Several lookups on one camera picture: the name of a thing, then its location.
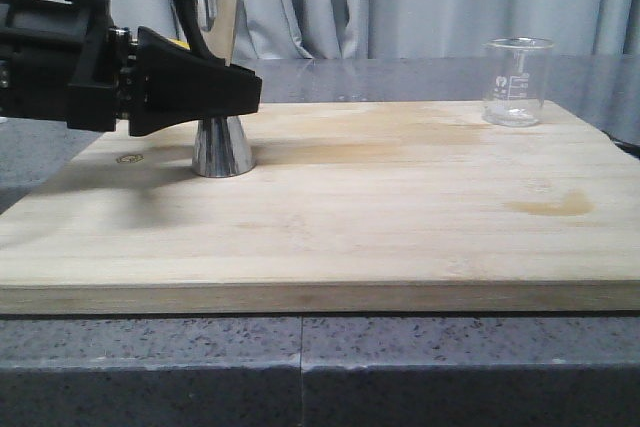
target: granite countertop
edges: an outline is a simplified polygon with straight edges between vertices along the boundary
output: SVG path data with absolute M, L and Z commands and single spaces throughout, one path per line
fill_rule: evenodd
M 483 59 L 252 61 L 265 102 L 471 100 Z M 548 98 L 640 145 L 640 58 Z M 0 124 L 0 212 L 97 138 Z M 0 318 L 0 425 L 637 425 L 636 313 Z

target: wooden cutting board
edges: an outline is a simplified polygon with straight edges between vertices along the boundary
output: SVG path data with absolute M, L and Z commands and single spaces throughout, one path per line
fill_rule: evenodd
M 2 313 L 640 308 L 640 163 L 553 103 L 267 104 L 257 167 L 126 123 L 0 216 Z

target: jigger cup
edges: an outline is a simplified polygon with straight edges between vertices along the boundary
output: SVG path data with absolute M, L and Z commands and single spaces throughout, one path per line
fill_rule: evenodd
M 203 59 L 231 64 L 238 13 L 243 0 L 172 0 L 191 51 Z M 232 177 L 255 165 L 238 117 L 213 117 L 198 122 L 192 169 L 203 177 Z

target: stainless steel jigger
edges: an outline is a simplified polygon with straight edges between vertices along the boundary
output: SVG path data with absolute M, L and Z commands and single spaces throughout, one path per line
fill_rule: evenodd
M 242 0 L 173 0 L 173 7 L 193 53 L 231 64 Z M 238 117 L 198 122 L 192 169 L 203 177 L 232 177 L 255 165 Z

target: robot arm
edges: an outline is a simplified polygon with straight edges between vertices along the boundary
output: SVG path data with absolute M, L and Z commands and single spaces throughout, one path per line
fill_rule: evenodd
M 0 115 L 143 136 L 257 112 L 261 79 L 146 27 L 113 25 L 110 0 L 0 0 Z

